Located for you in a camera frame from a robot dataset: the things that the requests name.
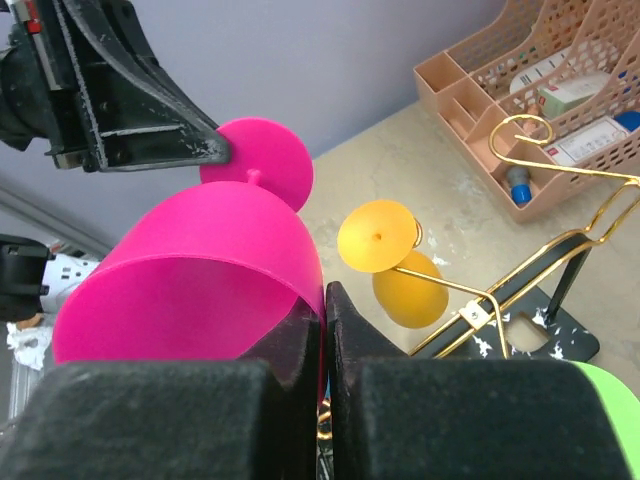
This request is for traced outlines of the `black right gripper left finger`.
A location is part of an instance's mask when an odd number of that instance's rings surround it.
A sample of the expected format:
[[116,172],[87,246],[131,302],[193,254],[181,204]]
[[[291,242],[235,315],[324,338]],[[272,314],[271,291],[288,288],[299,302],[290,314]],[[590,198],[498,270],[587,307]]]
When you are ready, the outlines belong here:
[[303,302],[240,358],[48,372],[1,444],[5,479],[311,479],[320,321]]

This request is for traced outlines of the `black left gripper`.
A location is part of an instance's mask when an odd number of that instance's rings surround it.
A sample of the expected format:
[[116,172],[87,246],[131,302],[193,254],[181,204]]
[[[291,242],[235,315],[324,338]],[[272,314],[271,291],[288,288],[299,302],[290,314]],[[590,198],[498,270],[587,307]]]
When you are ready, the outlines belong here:
[[58,169],[224,165],[217,124],[160,65],[130,1],[3,1],[1,142]]

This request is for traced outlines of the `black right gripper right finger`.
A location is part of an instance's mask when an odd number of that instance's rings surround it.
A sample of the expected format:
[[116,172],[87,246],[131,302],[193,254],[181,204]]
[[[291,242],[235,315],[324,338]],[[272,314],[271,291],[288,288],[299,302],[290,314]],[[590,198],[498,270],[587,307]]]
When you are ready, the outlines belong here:
[[326,289],[338,479],[629,479],[591,381],[563,360],[416,359]]

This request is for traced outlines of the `pink plastic wine glass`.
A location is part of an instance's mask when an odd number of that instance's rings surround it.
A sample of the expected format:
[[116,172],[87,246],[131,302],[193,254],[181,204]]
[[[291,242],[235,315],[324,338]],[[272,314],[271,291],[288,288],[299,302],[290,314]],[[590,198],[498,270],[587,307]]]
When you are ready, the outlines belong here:
[[314,169],[295,132],[245,117],[219,128],[231,159],[152,208],[63,304],[56,364],[230,360],[301,303],[325,313],[300,209]]

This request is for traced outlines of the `orange plastic wine glass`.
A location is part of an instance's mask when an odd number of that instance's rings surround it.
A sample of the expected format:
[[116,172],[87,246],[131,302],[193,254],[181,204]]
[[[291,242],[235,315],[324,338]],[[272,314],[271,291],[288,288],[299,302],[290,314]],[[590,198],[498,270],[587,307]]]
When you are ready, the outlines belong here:
[[372,275],[374,295],[396,324],[421,329],[435,323],[449,302],[446,287],[401,273],[401,268],[434,278],[435,264],[416,250],[420,237],[411,211],[393,200],[375,200],[352,211],[337,235],[341,259],[350,268]]

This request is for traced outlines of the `green plastic wine glass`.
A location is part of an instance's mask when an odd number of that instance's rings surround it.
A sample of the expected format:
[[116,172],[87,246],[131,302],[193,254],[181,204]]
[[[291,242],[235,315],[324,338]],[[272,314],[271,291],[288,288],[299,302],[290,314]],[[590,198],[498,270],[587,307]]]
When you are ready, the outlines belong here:
[[639,399],[615,375],[584,362],[574,362],[593,384],[612,423],[633,479],[639,478]]

